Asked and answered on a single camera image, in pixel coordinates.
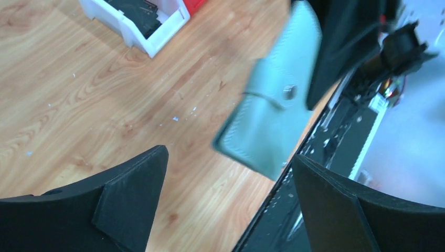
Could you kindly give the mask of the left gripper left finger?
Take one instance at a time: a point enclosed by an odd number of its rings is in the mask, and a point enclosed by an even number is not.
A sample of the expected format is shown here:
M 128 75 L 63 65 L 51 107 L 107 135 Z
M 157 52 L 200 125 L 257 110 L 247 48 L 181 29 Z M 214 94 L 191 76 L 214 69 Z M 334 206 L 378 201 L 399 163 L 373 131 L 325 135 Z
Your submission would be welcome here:
M 45 194 L 1 199 L 1 251 L 145 251 L 168 156 L 157 145 Z

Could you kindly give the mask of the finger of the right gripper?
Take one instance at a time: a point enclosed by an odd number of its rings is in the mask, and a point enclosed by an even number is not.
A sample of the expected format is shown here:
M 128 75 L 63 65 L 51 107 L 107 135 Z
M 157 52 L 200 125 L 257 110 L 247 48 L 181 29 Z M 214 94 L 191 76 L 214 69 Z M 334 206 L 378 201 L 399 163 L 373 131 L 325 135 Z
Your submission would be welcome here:
M 399 1 L 310 1 L 322 31 L 306 106 L 312 110 L 332 84 L 377 51 L 380 18 L 394 21 Z

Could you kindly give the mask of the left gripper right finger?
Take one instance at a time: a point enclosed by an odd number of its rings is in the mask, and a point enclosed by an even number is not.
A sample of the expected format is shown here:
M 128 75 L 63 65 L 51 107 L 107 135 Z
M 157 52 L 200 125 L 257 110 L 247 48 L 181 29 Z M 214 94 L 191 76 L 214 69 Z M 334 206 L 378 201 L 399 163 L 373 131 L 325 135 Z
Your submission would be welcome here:
M 444 251 L 444 209 L 397 198 L 292 160 L 312 251 Z

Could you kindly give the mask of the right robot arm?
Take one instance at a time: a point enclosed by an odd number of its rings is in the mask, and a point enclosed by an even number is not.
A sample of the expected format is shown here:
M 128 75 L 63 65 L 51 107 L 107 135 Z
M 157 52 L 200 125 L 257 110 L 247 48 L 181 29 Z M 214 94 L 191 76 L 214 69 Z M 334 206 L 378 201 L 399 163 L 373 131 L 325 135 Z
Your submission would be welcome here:
M 419 22 L 395 28 L 400 1 L 309 1 L 322 32 L 306 97 L 313 109 L 330 85 L 353 71 L 352 97 L 389 77 L 415 72 L 436 57 L 415 33 Z

